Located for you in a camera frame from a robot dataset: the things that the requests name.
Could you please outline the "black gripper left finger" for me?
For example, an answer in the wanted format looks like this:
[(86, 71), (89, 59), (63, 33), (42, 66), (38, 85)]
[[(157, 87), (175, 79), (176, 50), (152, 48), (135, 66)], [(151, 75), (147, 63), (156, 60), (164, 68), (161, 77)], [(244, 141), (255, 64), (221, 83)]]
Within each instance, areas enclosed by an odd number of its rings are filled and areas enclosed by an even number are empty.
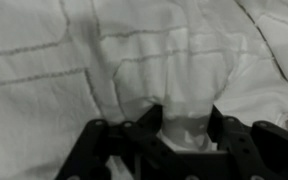
[(155, 105), (139, 120), (110, 125), (89, 121), (61, 166), (55, 180), (112, 180), (106, 162), (119, 157), (138, 180), (187, 180), (197, 172), (156, 137), (163, 107)]

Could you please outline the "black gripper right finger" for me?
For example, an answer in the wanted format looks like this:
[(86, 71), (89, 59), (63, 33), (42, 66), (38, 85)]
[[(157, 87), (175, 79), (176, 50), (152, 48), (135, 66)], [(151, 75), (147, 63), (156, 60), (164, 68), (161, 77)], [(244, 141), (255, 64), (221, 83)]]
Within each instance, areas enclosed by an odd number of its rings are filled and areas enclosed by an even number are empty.
[(207, 133), (232, 157), (238, 180), (288, 180), (287, 130), (264, 120), (247, 126), (214, 106)]

